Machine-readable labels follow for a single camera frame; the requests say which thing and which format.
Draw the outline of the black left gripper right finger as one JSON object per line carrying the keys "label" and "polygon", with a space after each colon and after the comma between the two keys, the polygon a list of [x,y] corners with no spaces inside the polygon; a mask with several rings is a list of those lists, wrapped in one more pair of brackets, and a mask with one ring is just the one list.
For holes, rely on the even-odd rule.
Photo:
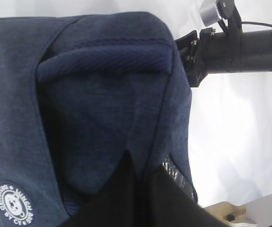
{"label": "black left gripper right finger", "polygon": [[146,192],[148,227],[225,227],[226,224],[197,205],[163,166],[149,176]]}

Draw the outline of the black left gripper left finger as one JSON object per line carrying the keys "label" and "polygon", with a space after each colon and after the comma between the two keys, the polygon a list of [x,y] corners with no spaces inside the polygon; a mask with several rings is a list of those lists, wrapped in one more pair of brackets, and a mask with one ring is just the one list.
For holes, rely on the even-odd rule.
{"label": "black left gripper left finger", "polygon": [[146,227],[148,185],[135,173],[129,152],[125,152],[102,189],[67,220],[68,227]]}

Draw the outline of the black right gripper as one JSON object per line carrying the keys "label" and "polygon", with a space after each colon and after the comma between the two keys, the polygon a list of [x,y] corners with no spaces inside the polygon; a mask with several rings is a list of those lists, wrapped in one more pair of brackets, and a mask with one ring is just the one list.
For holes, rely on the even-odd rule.
{"label": "black right gripper", "polygon": [[189,53],[186,57],[185,72],[187,74],[190,87],[198,87],[203,79],[208,75],[204,55],[207,53],[210,39],[213,38],[214,29],[212,27],[202,29],[197,34],[196,30],[175,40],[178,50],[188,47]]}

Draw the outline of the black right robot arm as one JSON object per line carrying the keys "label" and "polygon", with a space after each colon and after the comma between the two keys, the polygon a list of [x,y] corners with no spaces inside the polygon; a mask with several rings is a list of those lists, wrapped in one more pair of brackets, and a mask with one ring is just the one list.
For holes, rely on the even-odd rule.
{"label": "black right robot arm", "polygon": [[175,43],[190,87],[209,74],[272,72],[272,29],[232,35],[207,28]]}

